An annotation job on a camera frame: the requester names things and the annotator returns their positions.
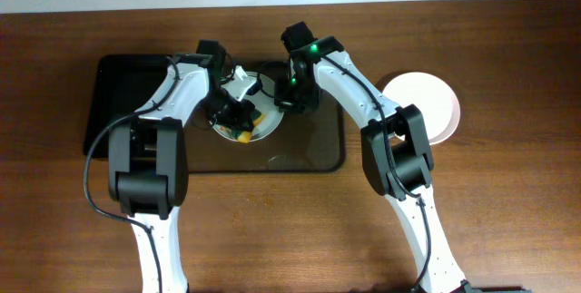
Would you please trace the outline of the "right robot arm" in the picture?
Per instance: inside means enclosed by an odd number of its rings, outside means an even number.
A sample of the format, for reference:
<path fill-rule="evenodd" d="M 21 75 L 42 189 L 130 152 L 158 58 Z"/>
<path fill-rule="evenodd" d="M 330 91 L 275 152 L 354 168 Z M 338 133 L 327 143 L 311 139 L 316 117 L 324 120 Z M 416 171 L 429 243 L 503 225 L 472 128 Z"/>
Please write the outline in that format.
<path fill-rule="evenodd" d="M 284 111 L 304 112 L 325 92 L 359 127 L 365 177 L 395 211 L 414 258 L 418 275 L 412 291 L 467 292 L 467 277 L 455 261 L 435 205 L 434 160 L 419 108 L 387 98 L 334 36 L 318 39 L 298 22 L 284 30 L 281 41 L 289 57 L 275 102 Z"/>

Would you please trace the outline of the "white plate large stain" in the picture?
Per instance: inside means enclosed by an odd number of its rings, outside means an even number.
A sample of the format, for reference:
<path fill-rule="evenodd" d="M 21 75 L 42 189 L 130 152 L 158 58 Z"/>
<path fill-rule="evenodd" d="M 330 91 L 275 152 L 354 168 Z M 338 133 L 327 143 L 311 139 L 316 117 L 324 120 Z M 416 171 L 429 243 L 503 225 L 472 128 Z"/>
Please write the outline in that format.
<path fill-rule="evenodd" d="M 401 107 L 414 104 L 419 108 L 430 145 L 444 142 L 459 126 L 459 99 L 453 89 L 435 75 L 423 72 L 397 75 L 382 93 Z"/>

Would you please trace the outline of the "pale blue plate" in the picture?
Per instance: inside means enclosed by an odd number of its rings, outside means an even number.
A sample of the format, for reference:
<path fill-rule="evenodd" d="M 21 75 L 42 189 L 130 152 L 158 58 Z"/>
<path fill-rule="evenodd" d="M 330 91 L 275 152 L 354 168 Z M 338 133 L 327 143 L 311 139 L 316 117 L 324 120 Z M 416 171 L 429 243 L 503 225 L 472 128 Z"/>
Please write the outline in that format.
<path fill-rule="evenodd" d="M 216 122 L 212 128 L 222 137 L 234 142 L 254 142 L 270 135 L 281 123 L 284 112 L 280 112 L 274 101 L 266 93 L 258 90 L 251 94 L 251 90 L 245 93 L 241 90 L 241 80 L 235 78 L 232 82 L 222 85 L 230 96 L 242 103 L 250 102 L 254 105 L 255 110 L 261 115 L 254 112 L 251 117 L 254 125 L 251 134 L 241 134 L 241 131 L 235 131 L 226 125 Z"/>

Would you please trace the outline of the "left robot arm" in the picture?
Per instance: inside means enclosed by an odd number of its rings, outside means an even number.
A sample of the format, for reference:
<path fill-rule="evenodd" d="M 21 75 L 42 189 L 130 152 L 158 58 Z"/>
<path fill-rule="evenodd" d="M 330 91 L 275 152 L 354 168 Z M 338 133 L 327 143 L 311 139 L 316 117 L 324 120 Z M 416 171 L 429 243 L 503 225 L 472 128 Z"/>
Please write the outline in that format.
<path fill-rule="evenodd" d="M 189 183 L 184 129 L 198 107 L 211 125 L 223 126 L 237 142 L 249 142 L 262 116 L 241 93 L 225 89 L 222 74 L 230 56 L 212 40 L 193 54 L 167 59 L 166 75 L 153 96 L 134 112 L 106 125 L 86 153 L 83 185 L 89 184 L 92 157 L 108 141 L 108 191 L 120 214 L 90 206 L 108 219 L 131 226 L 144 292 L 186 292 L 178 219 Z"/>

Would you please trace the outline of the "green and yellow sponge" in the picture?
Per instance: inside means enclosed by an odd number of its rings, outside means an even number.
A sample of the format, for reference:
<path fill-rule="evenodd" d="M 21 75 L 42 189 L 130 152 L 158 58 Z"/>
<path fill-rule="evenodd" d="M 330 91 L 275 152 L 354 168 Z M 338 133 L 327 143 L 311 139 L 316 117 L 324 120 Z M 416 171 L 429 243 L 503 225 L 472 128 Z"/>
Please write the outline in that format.
<path fill-rule="evenodd" d="M 236 142 L 249 143 L 252 137 L 252 132 L 256 126 L 261 124 L 265 119 L 265 115 L 259 110 L 255 109 L 250 113 L 250 120 L 245 123 L 245 128 L 230 130 L 230 138 Z"/>

